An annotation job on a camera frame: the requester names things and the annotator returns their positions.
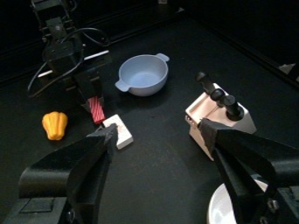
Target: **knife block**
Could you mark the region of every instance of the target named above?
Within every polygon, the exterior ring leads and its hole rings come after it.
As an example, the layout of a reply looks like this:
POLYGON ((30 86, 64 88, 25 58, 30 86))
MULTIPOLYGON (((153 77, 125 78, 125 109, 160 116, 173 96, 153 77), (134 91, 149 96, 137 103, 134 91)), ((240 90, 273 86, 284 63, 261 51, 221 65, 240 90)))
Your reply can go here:
MULTIPOLYGON (((220 86, 216 83, 213 83, 213 87, 220 88, 220 86)), ((213 158, 204 145, 204 141, 201 139, 201 133, 197 129, 197 126, 201 122, 201 118, 208 118, 213 122, 223 123, 224 125, 229 126, 233 130, 240 130, 243 132, 247 132, 248 134, 255 133, 257 130, 251 115, 248 113, 248 110, 240 105, 240 103, 237 105, 244 110, 244 116, 236 122, 228 119, 225 107, 220 108, 217 106, 217 103, 211 99, 211 97, 205 93, 200 95, 200 97, 194 100, 190 106, 185 109, 186 115, 184 119, 186 123, 190 125, 189 135, 211 160, 213 160, 213 158)))

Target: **yellow squash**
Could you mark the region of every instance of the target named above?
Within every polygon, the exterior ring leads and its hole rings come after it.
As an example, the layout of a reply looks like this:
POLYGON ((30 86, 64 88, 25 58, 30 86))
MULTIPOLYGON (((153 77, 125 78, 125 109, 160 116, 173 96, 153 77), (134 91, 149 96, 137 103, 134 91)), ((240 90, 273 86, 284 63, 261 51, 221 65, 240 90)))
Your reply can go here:
POLYGON ((41 126, 46 131, 49 140, 61 140, 66 123, 68 117, 62 113, 53 111, 49 114, 44 115, 41 119, 41 126))

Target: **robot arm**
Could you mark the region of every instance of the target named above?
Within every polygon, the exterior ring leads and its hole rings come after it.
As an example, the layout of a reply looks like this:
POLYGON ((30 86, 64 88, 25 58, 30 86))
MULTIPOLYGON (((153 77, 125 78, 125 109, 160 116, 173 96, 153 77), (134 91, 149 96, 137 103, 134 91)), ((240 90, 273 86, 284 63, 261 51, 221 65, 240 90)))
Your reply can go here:
POLYGON ((299 223, 299 150, 205 118, 198 129, 228 189, 237 223, 299 223), (267 181, 265 192, 241 164, 267 181))
POLYGON ((116 142, 117 126, 110 124, 29 166, 4 224, 97 224, 116 142))

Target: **knife handle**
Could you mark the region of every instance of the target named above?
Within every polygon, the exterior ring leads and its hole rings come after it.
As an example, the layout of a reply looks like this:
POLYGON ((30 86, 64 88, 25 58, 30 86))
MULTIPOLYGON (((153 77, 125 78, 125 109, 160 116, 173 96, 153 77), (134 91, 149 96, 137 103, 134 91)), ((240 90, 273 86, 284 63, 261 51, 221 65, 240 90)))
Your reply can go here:
POLYGON ((217 103, 217 106, 219 106, 220 108, 224 107, 224 103, 223 103, 224 96, 225 96, 225 93, 224 93, 224 91, 223 91, 220 88, 216 88, 216 89, 211 92, 211 95, 209 95, 209 98, 217 103))
POLYGON ((204 92, 207 95, 211 95, 212 91, 215 90, 213 84, 209 80, 209 77, 205 73, 198 72, 196 74, 196 81, 201 84, 201 87, 204 89, 204 92))
POLYGON ((223 99, 223 103, 227 109, 227 117, 231 121, 239 121, 244 116, 244 110, 239 106, 235 96, 225 95, 223 99))

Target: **bowl handle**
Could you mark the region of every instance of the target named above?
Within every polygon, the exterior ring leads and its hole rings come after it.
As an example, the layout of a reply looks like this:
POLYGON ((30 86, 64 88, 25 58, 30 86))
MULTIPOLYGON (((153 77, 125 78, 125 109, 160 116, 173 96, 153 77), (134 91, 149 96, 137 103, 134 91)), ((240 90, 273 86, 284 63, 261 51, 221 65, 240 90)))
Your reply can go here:
POLYGON ((169 57, 165 56, 162 53, 157 53, 154 56, 156 56, 157 58, 160 58, 164 62, 166 62, 166 61, 169 60, 169 57))
POLYGON ((130 88, 121 80, 118 80, 116 82, 116 88, 122 91, 126 92, 126 90, 130 88))

